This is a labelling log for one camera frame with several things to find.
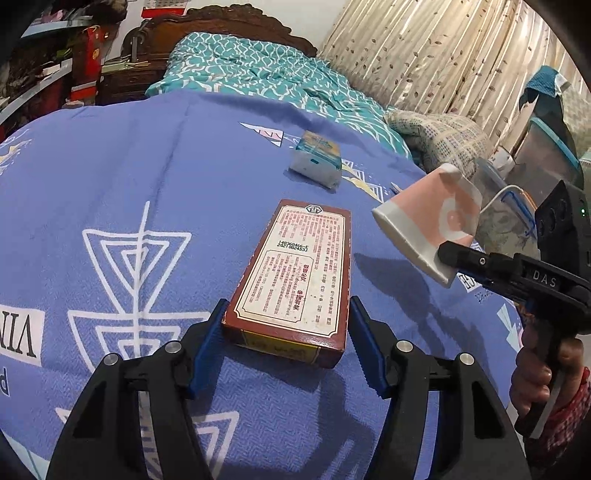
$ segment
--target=bed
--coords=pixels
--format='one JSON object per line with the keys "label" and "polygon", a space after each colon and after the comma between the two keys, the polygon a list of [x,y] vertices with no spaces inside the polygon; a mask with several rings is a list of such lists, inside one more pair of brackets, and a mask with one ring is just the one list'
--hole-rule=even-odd
{"label": "bed", "polygon": [[[232,22],[226,33],[247,35]],[[183,29],[179,38],[190,33]],[[336,191],[288,169],[305,130],[339,144]],[[30,123],[0,145],[0,224],[10,226],[0,236],[9,325],[0,429],[43,479],[97,363],[110,351],[149,354],[230,298],[282,198],[350,210],[351,295],[426,352],[470,352],[507,404],[519,347],[513,305],[466,279],[442,289],[371,216],[390,198],[390,182],[405,188],[422,175],[366,132],[260,95],[179,88]],[[331,370],[225,344],[210,373],[189,408],[215,478],[364,477],[388,402],[367,386],[350,341]],[[145,457],[158,479],[148,399],[140,400]],[[433,455],[436,396],[429,408],[419,478]]]}
{"label": "bed", "polygon": [[316,48],[290,32],[248,4],[189,9],[185,16],[164,15],[131,31],[122,56],[131,55],[136,42],[138,60],[158,66],[162,77],[147,89],[148,97],[189,88],[286,101],[411,158],[402,137],[384,122],[384,109],[352,89],[316,58]]}

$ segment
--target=wooden headboard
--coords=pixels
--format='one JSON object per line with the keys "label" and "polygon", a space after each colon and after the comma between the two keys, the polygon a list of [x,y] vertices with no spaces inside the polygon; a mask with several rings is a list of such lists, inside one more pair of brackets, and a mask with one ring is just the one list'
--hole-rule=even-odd
{"label": "wooden headboard", "polygon": [[121,56],[131,55],[137,37],[137,54],[142,60],[167,60],[174,46],[191,32],[234,35],[251,40],[270,41],[301,50],[315,57],[316,48],[305,38],[290,35],[291,29],[250,4],[190,8],[186,15],[162,15],[130,31],[123,41]]}

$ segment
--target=teal blanket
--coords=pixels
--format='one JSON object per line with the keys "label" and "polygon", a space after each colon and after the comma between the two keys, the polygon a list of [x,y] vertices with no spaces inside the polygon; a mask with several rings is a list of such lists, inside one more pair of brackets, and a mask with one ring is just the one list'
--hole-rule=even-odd
{"label": "teal blanket", "polygon": [[353,90],[325,61],[308,58],[296,48],[231,35],[191,33],[174,48],[166,75],[146,95],[179,88],[283,100],[371,135],[412,158],[402,137],[384,122],[384,109],[377,102]]}

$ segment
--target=leaf-patterned curtain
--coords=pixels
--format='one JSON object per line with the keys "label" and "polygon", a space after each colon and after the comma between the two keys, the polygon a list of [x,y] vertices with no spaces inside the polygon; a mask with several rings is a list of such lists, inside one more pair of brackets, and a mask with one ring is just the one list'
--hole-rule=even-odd
{"label": "leaf-patterned curtain", "polygon": [[350,0],[321,58],[383,106],[472,118],[498,144],[542,65],[589,90],[522,0]]}

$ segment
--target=shelf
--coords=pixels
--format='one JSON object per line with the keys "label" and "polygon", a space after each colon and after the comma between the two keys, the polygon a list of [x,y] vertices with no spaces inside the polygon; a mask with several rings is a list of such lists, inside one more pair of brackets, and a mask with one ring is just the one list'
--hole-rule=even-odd
{"label": "shelf", "polygon": [[22,34],[21,38],[32,37],[34,35],[40,35],[55,30],[64,30],[66,28],[88,27],[92,25],[92,23],[93,22],[91,19],[64,20],[60,22],[39,23],[37,25],[31,25],[29,28],[27,28],[25,30],[25,33]]}
{"label": "shelf", "polygon": [[20,107],[22,107],[25,103],[27,103],[33,96],[38,94],[44,88],[49,87],[52,83],[58,81],[64,75],[67,75],[72,71],[72,59],[64,60],[61,63],[61,68],[51,75],[48,75],[35,86],[28,89],[25,93],[23,93],[20,97],[14,99],[10,102],[2,111],[0,111],[0,125],[2,125],[6,119],[11,116],[14,112],[17,111]]}

